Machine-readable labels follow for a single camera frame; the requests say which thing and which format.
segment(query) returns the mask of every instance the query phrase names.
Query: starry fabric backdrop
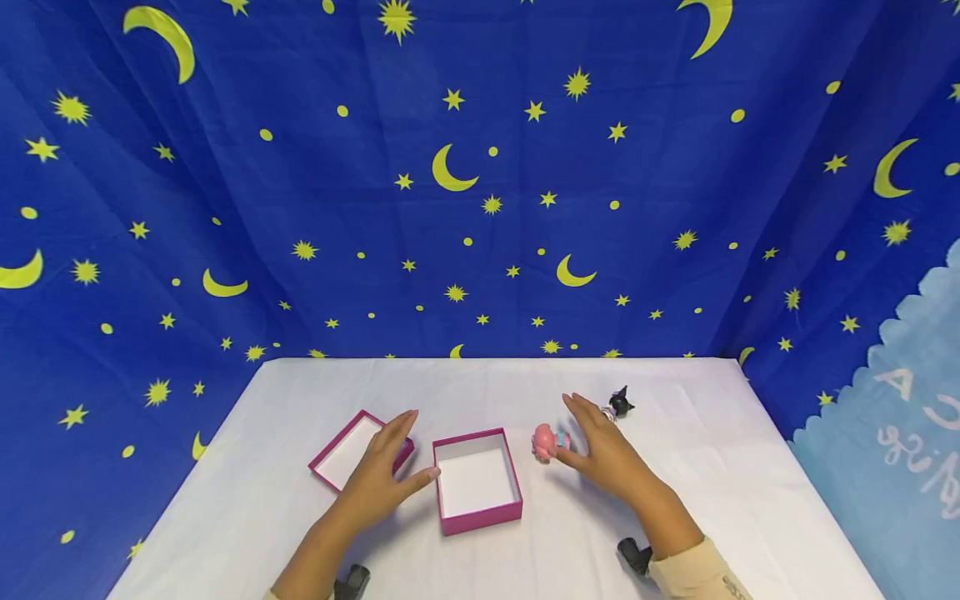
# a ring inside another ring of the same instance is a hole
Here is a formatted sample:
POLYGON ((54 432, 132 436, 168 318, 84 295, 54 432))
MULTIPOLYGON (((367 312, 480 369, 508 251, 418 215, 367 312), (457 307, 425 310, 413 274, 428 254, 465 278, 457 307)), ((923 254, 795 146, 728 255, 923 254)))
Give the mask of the starry fabric backdrop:
POLYGON ((958 7, 9 6, 0 594, 105 596, 281 356, 738 357, 792 438, 960 235, 958 7))

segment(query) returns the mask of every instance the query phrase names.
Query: pink figurine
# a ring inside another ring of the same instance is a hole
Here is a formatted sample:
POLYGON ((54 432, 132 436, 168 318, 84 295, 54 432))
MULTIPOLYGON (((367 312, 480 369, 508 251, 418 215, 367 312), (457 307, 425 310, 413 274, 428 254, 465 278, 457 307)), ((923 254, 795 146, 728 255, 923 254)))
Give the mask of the pink figurine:
POLYGON ((557 456, 558 447, 570 447, 570 436, 565 431, 558 431, 554 435, 550 425, 546 423, 537 425, 530 441, 533 443, 534 455, 545 463, 549 463, 551 458, 557 456))

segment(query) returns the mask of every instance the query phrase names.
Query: hand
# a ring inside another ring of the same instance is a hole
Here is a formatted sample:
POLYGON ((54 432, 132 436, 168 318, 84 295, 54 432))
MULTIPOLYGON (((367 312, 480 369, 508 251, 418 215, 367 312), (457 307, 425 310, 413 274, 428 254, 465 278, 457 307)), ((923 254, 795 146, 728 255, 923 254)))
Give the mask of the hand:
POLYGON ((418 411, 407 411, 373 435, 360 464, 330 507, 328 514, 348 524, 353 535, 383 520, 404 500, 440 475, 438 468, 431 467, 403 481, 394 479, 394 459, 403 441, 410 435, 417 414, 418 411))
POLYGON ((631 504, 637 482, 649 473, 646 463, 596 404, 579 394, 564 394, 564 404, 587 436, 589 454, 581 456, 561 447, 557 448, 557 459, 580 471, 604 492, 631 504))

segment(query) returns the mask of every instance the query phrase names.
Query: pink box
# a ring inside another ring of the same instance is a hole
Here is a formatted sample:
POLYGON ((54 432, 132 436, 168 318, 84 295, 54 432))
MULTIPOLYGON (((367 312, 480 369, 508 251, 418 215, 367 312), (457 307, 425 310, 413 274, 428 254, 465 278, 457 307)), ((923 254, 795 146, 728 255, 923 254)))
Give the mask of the pink box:
MULTIPOLYGON (((320 454, 310 461, 310 470, 324 480, 324 483, 336 493, 342 492, 353 470, 360 464, 360 459, 367 451, 367 445, 370 443, 373 434, 383 429, 386 424, 367 411, 360 411, 320 451, 320 454)), ((403 465, 404 461, 410 458, 413 452, 414 441, 407 438, 396 454, 394 473, 403 465)))
POLYGON ((523 495, 503 428, 437 440, 433 464, 445 536, 519 519, 523 495))

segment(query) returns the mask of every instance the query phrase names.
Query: white tablecloth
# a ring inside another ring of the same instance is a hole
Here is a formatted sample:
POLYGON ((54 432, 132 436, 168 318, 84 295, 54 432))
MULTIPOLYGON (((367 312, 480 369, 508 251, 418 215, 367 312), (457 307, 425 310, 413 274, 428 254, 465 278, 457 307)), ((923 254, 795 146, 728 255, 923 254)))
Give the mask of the white tablecloth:
POLYGON ((561 393, 605 403, 683 498, 757 600, 882 600, 735 361, 721 359, 280 359, 261 367, 110 598, 258 599, 333 492, 307 463, 360 409, 419 408, 412 469, 431 442, 504 427, 523 519, 444 538, 428 488, 350 549, 367 600, 660 598, 616 543, 643 537, 615 501, 530 454, 561 393))

